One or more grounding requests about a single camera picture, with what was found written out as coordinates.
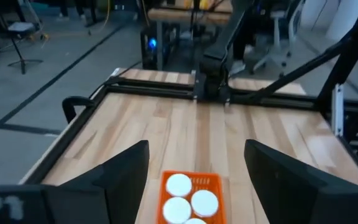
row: gray floor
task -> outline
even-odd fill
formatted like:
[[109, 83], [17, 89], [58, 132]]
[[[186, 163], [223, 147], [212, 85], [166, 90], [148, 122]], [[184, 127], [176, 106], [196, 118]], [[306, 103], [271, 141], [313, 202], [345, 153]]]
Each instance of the gray floor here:
[[[42, 59], [43, 63], [29, 67], [27, 74], [21, 75], [19, 68], [6, 66], [17, 60], [16, 53], [11, 50], [0, 53], [0, 120], [7, 118], [13, 109], [124, 23], [123, 19], [112, 18], [98, 34], [53, 38], [53, 33], [68, 32], [68, 30], [83, 33], [86, 29], [75, 19], [59, 23], [55, 22], [54, 17], [43, 16], [42, 19], [47, 25], [45, 29], [51, 35], [51, 39], [45, 45], [42, 41], [36, 40], [33, 44], [24, 42], [20, 46], [26, 58]], [[6, 123], [63, 130], [67, 122], [61, 109], [62, 99], [73, 95], [89, 96], [115, 68], [128, 67], [139, 61], [140, 29], [141, 26], [135, 23], [126, 25], [14, 116], [11, 118], [8, 116]], [[319, 32], [310, 35], [309, 31], [303, 30], [301, 38], [296, 43], [296, 51], [288, 61], [285, 71], [296, 69], [328, 47], [328, 45], [322, 47], [322, 42], [328, 43]], [[181, 50], [166, 69], [189, 72], [193, 63], [188, 56], [188, 50]], [[297, 82], [301, 83], [309, 95], [317, 95], [331, 69], [332, 64], [323, 65]], [[267, 68], [259, 70], [252, 77], [276, 80], [279, 70], [279, 67], [269, 63]], [[358, 67], [352, 74], [352, 81], [358, 85]], [[346, 84], [346, 97], [358, 99], [358, 92], [348, 84]], [[51, 135], [0, 130], [0, 184], [13, 184], [19, 181], [54, 139], [55, 137]]]

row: blue light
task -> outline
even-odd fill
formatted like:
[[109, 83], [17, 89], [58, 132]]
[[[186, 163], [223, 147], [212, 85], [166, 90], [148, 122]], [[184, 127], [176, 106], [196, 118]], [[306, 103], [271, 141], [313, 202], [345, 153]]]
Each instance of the blue light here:
[[157, 47], [157, 41], [155, 40], [155, 38], [151, 38], [151, 39], [149, 40], [149, 47], [150, 47], [151, 49], [154, 49], [154, 48]]

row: orange basket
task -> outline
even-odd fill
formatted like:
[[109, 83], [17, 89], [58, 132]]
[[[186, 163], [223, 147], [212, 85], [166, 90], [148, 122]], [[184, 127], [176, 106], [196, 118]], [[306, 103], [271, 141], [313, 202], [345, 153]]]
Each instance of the orange basket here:
[[162, 207], [165, 204], [165, 202], [172, 197], [165, 190], [165, 185], [167, 184], [168, 178], [173, 174], [185, 174], [191, 179], [193, 188], [190, 194], [187, 197], [185, 197], [185, 199], [188, 202], [190, 202], [191, 196], [198, 190], [208, 190], [213, 194], [215, 194], [218, 198], [219, 209], [218, 212], [216, 212], [216, 214], [213, 217], [200, 218], [197, 217], [193, 212], [191, 214], [192, 218], [200, 218], [204, 220], [207, 224], [226, 224], [226, 214], [224, 212], [221, 178], [217, 174], [184, 172], [184, 171], [173, 171], [173, 170], [166, 170], [162, 173], [161, 176], [160, 196], [159, 196], [158, 207], [157, 207], [157, 224], [167, 223], [167, 221], [165, 221], [162, 215]]

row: wooden table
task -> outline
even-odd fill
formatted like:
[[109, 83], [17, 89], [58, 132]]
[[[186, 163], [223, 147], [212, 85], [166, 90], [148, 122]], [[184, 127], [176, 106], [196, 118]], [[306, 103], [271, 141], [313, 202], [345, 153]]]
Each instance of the wooden table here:
[[[130, 70], [125, 77], [194, 83], [189, 74], [146, 70]], [[251, 90], [269, 83], [241, 78], [231, 80], [232, 86]], [[279, 92], [305, 94], [302, 87], [294, 83]], [[358, 184], [358, 167], [319, 113], [243, 105], [225, 107], [113, 93], [105, 97], [44, 183], [62, 184], [141, 139], [149, 140], [150, 164], [137, 223], [155, 223], [163, 170], [218, 173], [223, 180], [227, 223], [268, 223], [244, 160], [246, 139], [256, 139]]]
[[[170, 7], [171, 9], [151, 9], [148, 12], [149, 19], [155, 21], [157, 24], [157, 48], [163, 49], [163, 22], [175, 22], [179, 24], [189, 24], [191, 22], [191, 9], [185, 9], [185, 0], [176, 0], [174, 5], [162, 3], [162, 6]], [[223, 26], [228, 22], [232, 12], [230, 0], [223, 1], [215, 9], [216, 12], [197, 13], [194, 20], [198, 24], [214, 24], [216, 26]], [[163, 70], [163, 55], [162, 50], [157, 51], [157, 70]]]

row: office chair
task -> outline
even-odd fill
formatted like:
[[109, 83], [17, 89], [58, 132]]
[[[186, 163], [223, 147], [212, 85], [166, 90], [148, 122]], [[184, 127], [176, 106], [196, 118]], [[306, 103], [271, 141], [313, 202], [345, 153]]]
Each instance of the office chair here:
[[[276, 61], [276, 58], [285, 58], [282, 57], [283, 54], [286, 54], [287, 58], [290, 58], [292, 55], [291, 47], [296, 39], [296, 33], [300, 26], [301, 21], [301, 12], [303, 9], [305, 0], [293, 0], [287, 7], [286, 11], [272, 9], [270, 13], [270, 18], [274, 21], [274, 28], [269, 32], [264, 32], [257, 34], [257, 38], [261, 37], [267, 40], [267, 53], [260, 59], [252, 68], [251, 73], [254, 74], [255, 71], [264, 67], [268, 60]], [[286, 40], [289, 42], [288, 47], [282, 49], [282, 41]], [[281, 66], [286, 67], [287, 63], [285, 59], [281, 61]]]

